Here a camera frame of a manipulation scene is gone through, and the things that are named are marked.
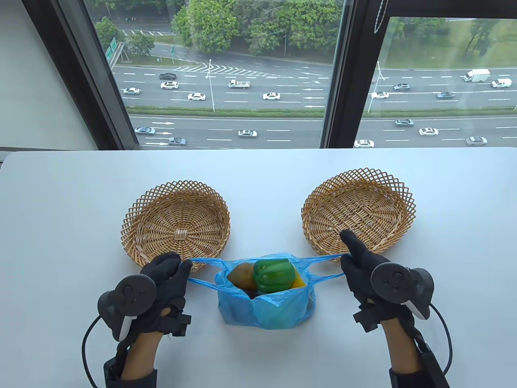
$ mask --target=white truck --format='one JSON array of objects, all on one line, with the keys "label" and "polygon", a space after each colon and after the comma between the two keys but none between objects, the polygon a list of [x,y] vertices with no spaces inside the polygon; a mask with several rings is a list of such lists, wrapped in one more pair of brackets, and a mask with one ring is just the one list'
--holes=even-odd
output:
[{"label": "white truck", "polygon": [[512,80],[509,78],[499,78],[498,80],[492,81],[492,87],[510,87],[512,85]]},{"label": "white truck", "polygon": [[250,81],[237,81],[237,80],[231,80],[228,84],[228,87],[235,88],[240,87],[242,89],[247,89],[250,87]]},{"label": "white truck", "polygon": [[468,71],[463,76],[465,82],[484,82],[490,77],[490,70],[488,69],[473,69]]}]

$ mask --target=black glove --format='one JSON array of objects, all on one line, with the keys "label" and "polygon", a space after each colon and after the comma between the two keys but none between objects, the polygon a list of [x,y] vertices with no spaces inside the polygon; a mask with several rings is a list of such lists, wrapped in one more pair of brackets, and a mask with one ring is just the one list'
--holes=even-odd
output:
[{"label": "black glove", "polygon": [[346,276],[348,288],[361,304],[359,308],[363,311],[371,309],[370,312],[375,315],[376,323],[399,318],[401,322],[404,321],[407,325],[414,326],[415,318],[409,308],[388,302],[373,290],[371,282],[373,270],[379,264],[389,260],[369,251],[350,229],[342,230],[339,236],[351,255],[341,256],[341,269]]},{"label": "black glove", "polygon": [[156,299],[148,311],[135,319],[131,330],[140,333],[160,331],[160,313],[164,308],[171,309],[167,314],[171,318],[176,318],[183,312],[191,268],[192,261],[182,262],[176,252],[156,256],[142,268],[140,273],[149,276],[156,284]]}]

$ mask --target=woven basket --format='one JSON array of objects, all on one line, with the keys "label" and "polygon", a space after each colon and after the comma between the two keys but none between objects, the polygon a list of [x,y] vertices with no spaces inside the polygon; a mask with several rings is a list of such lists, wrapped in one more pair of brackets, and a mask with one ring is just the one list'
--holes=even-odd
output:
[{"label": "woven basket", "polygon": [[339,237],[351,229],[380,253],[395,244],[415,219],[415,200],[404,183],[381,170],[339,174],[309,195],[301,210],[303,233],[320,255],[349,252]]},{"label": "woven basket", "polygon": [[[201,182],[178,181],[155,187],[129,209],[122,245],[139,266],[169,251],[183,260],[217,257],[230,236],[226,202]],[[192,271],[205,264],[193,263]]]}]

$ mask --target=white table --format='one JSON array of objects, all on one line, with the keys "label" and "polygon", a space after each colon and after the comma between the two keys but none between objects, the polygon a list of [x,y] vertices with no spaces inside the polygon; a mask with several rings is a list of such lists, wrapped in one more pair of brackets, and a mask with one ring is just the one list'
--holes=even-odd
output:
[{"label": "white table", "polygon": [[[517,150],[228,150],[31,152],[0,170],[0,386],[88,387],[80,346],[97,299],[138,267],[120,229],[136,198],[173,180],[218,191],[231,212],[224,259],[290,251],[315,256],[301,228],[306,196],[343,171],[380,168],[417,202],[408,233],[385,255],[434,276],[434,304],[449,326],[454,388],[511,386],[515,368]],[[319,273],[339,267],[325,263]],[[215,270],[200,276],[212,279]],[[217,293],[190,284],[185,338],[165,338],[159,387],[389,387],[382,330],[364,333],[357,301],[340,277],[316,286],[315,315],[289,331],[228,326]],[[438,361],[442,326],[418,321]],[[100,322],[87,344],[99,386],[116,342]]]}]

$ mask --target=window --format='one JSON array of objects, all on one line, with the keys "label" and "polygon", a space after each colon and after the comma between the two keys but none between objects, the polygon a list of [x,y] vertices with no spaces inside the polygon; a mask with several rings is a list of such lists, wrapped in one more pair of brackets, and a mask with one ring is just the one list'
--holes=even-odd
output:
[{"label": "window", "polygon": [[[517,146],[517,20],[418,16],[389,19],[357,138],[375,147]],[[397,118],[438,133],[422,136],[434,132]]]},{"label": "window", "polygon": [[136,137],[146,149],[172,135],[186,148],[319,147],[345,3],[84,0],[131,127],[155,129]]}]

